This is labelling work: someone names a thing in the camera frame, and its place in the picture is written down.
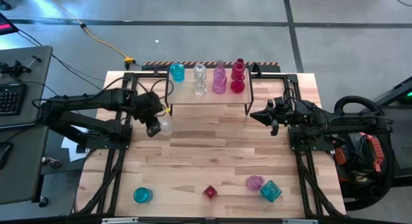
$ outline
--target yellow cable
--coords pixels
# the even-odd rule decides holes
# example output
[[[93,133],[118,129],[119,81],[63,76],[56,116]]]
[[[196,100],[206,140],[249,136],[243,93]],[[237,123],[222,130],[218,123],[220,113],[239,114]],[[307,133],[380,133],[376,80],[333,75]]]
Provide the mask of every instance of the yellow cable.
[[[79,19],[78,19],[75,15],[73,15],[71,12],[67,11],[67,9],[65,9],[59,2],[57,2],[56,0],[52,0],[52,1],[53,1],[56,5],[58,5],[59,7],[61,7],[64,11],[66,11],[68,14],[70,14],[74,19],[76,19],[76,20],[79,22],[79,24],[83,24],[83,22],[82,22],[81,20],[79,20]],[[87,27],[84,27],[83,29],[84,29],[84,30],[86,31],[86,33],[87,33],[91,38],[93,38],[95,41],[97,41],[97,42],[99,42],[99,43],[102,43],[102,44],[105,44],[106,46],[109,46],[110,48],[114,49],[115,51],[117,51],[118,53],[120,53],[121,55],[123,55],[124,58],[125,58],[125,60],[126,60],[126,59],[131,59],[131,60],[133,60],[133,58],[128,57],[126,54],[124,54],[123,52],[121,52],[118,48],[112,46],[111,44],[109,44],[109,43],[107,43],[107,42],[104,42],[104,41],[96,38],[93,34],[91,34],[91,32],[89,31],[89,29],[88,29]]]

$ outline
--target gray floor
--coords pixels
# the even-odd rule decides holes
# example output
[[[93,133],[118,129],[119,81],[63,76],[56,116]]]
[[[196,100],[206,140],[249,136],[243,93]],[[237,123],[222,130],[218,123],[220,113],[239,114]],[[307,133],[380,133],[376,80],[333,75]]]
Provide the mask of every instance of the gray floor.
[[[7,0],[11,18],[71,18],[50,0]],[[80,19],[120,21],[286,22],[283,0],[58,0]],[[412,0],[403,0],[412,4]],[[396,0],[290,0],[300,23],[412,23],[412,7]],[[78,70],[103,79],[123,70],[122,56],[90,39],[78,26],[18,24]],[[89,26],[139,63],[144,61],[278,61],[282,72],[296,72],[288,27]],[[315,73],[323,107],[331,110],[346,95],[375,98],[411,76],[412,29],[296,28],[306,73]],[[0,37],[0,49],[31,46],[17,34]],[[96,89],[52,60],[46,84],[57,93],[77,95]],[[45,97],[52,94],[45,91]],[[358,107],[348,107],[357,111]],[[95,111],[86,113],[93,116]],[[49,175],[43,194],[50,204],[0,206],[0,219],[67,214],[79,173]],[[378,204],[350,215],[410,223],[412,190],[392,189]]]

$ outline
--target white paper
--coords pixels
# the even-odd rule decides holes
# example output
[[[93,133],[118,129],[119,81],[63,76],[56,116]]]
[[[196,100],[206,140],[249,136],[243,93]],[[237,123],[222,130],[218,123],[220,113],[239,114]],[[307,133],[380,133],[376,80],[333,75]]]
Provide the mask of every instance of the white paper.
[[[83,127],[76,127],[78,130],[82,131],[83,133],[86,133],[88,130]],[[77,148],[77,143],[69,140],[68,138],[64,137],[63,143],[62,143],[62,148],[69,149],[69,158],[70,162],[73,162],[75,160],[85,158],[88,153],[76,153],[76,148]]]

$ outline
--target yellow and black striped tape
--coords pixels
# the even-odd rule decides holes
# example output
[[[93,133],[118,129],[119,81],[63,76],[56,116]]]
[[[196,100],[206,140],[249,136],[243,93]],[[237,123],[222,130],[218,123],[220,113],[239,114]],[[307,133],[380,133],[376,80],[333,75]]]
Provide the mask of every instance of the yellow and black striped tape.
[[[144,62],[143,65],[161,65],[161,66],[168,66],[172,65],[174,63],[181,63],[183,65],[193,65],[195,66],[196,64],[204,64],[206,66],[210,65],[216,65],[216,62]],[[235,62],[225,62],[225,65],[233,65]],[[261,66],[277,66],[277,62],[245,62],[245,64],[254,64],[257,63],[258,65]]]

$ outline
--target red cube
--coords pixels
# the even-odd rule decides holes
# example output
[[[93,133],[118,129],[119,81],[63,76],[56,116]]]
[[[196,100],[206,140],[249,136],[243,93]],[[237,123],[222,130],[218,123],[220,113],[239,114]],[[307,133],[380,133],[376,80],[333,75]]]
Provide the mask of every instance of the red cube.
[[[210,186],[208,186],[208,187],[204,190],[203,194],[206,195],[206,197],[207,197],[209,200],[211,200],[211,199],[213,199],[216,195],[218,195],[218,192],[216,191],[216,189],[214,189],[213,186],[210,185]]]

